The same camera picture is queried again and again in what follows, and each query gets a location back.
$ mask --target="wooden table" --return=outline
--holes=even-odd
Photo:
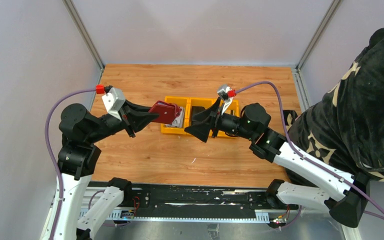
[[[108,64],[101,84],[121,89],[132,103],[152,106],[165,96],[217,98],[222,84],[239,89],[263,80],[278,87],[284,109],[300,113],[287,67]],[[260,103],[271,115],[270,127],[283,132],[278,100],[269,85],[253,87],[235,99],[240,108]],[[98,117],[107,113],[100,96],[91,113]],[[268,187],[273,179],[288,179],[283,167],[253,155],[245,139],[210,138],[203,143],[192,136],[162,134],[159,123],[149,124],[135,138],[123,131],[96,145],[102,154],[95,181],[119,177],[136,183]]]

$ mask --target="white wall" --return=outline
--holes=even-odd
[[[312,104],[337,84],[379,28],[384,28],[384,1],[344,0],[341,3],[301,70]],[[384,182],[371,184],[371,196],[384,207]],[[370,203],[367,210],[379,213]],[[384,239],[383,220],[364,215],[358,229],[363,240]]]
[[[74,0],[107,63],[295,65],[331,0]]]
[[[46,116],[61,96],[95,85],[99,73],[61,0],[0,1],[0,239],[39,238],[56,184]],[[56,153],[61,110],[50,127]]]
[[[310,104],[319,102],[384,28],[384,0],[344,0],[301,69]]]

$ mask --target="gray floor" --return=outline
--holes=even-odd
[[[259,223],[136,221],[103,226],[94,240],[344,240],[341,225],[328,215],[303,214],[281,232]]]

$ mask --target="yellow tray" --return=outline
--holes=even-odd
[[[161,133],[163,134],[180,134],[180,135],[189,135],[189,133],[185,132],[185,128],[191,125],[192,116],[191,110],[192,107],[204,107],[205,109],[211,107],[216,99],[213,98],[202,98],[202,97],[181,97],[181,96],[166,96],[164,102],[168,104],[177,104],[180,107],[184,108],[184,121],[183,127],[166,127],[165,124],[161,123]],[[233,100],[230,106],[227,108],[227,113],[229,110],[233,110],[235,116],[239,117],[239,102],[237,100]],[[219,131],[217,137],[227,137],[224,132]]]

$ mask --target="red object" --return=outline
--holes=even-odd
[[[164,101],[157,101],[148,113],[159,114],[153,123],[171,124],[178,116],[180,116],[181,109],[174,103],[166,103]]]
[[[227,96],[228,96],[229,98],[233,98],[233,97],[235,97],[235,96],[236,96],[236,91],[235,91],[234,89],[228,91],[228,92],[227,92]]]
[[[96,85],[96,93],[97,94],[104,94],[105,93],[104,85],[102,85],[102,84]]]

